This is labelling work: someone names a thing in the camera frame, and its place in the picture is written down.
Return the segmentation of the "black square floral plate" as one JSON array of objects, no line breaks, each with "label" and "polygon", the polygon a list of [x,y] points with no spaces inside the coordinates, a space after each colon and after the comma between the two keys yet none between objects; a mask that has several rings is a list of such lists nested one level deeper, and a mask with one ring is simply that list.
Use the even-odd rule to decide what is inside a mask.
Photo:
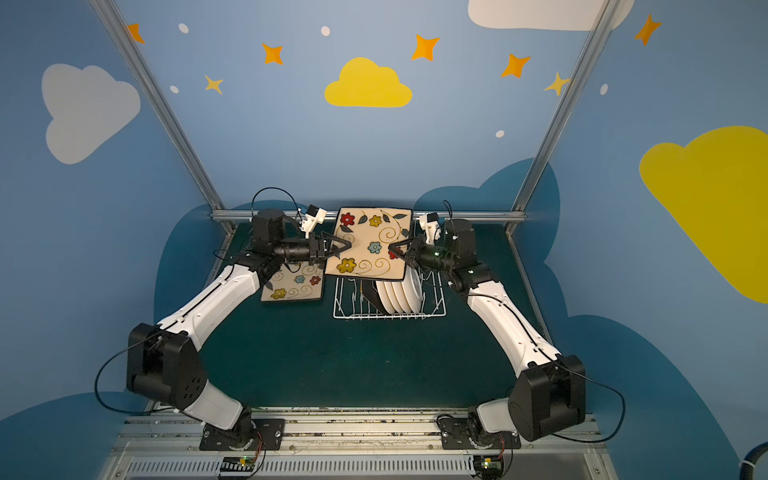
[{"label": "black square floral plate", "polygon": [[389,245],[411,234],[413,212],[388,207],[342,207],[333,235],[351,247],[331,257],[325,274],[374,281],[401,281],[406,264],[389,252]]},{"label": "black square floral plate", "polygon": [[300,262],[284,264],[261,289],[261,301],[304,302],[323,295],[324,267]]}]

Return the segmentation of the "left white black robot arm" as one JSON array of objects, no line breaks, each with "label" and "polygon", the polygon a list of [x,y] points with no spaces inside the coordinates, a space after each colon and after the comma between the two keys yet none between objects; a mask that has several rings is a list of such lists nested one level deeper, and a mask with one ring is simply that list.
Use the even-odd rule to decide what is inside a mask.
[{"label": "left white black robot arm", "polygon": [[252,216],[248,244],[211,284],[158,324],[141,323],[130,332],[123,351],[127,390],[203,423],[212,450],[256,449],[251,408],[211,383],[200,352],[226,317],[283,265],[322,264],[351,248],[349,240],[314,234],[325,215],[310,206],[302,220],[279,209]]}]

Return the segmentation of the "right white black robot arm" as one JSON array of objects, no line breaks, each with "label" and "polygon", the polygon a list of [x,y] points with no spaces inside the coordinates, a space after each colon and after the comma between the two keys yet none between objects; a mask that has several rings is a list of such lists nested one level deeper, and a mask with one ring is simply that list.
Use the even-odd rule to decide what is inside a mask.
[{"label": "right white black robot arm", "polygon": [[478,259],[469,221],[445,221],[441,246],[433,243],[429,228],[424,229],[423,237],[396,242],[388,251],[413,268],[444,274],[451,289],[493,334],[516,375],[508,397],[468,410],[472,441],[485,447],[505,433],[529,442],[550,435],[565,439],[563,430],[585,421],[587,383],[618,392],[589,378],[577,356],[563,355],[531,325],[498,275]]}]

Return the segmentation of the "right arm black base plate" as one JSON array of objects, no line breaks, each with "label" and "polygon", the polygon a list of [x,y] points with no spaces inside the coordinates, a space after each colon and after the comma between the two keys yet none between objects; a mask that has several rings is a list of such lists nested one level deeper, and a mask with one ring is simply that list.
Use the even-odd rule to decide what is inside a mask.
[{"label": "right arm black base plate", "polygon": [[440,414],[435,418],[443,450],[516,450],[522,444],[516,432],[486,432],[480,421],[469,417]]}]

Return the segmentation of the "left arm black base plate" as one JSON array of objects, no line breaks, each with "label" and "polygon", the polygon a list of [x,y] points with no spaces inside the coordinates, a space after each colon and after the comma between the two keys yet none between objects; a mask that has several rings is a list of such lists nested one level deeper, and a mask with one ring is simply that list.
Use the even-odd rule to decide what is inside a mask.
[{"label": "left arm black base plate", "polygon": [[245,452],[261,448],[276,451],[281,447],[285,425],[284,419],[274,418],[244,419],[231,430],[206,425],[199,449],[215,452]]}]

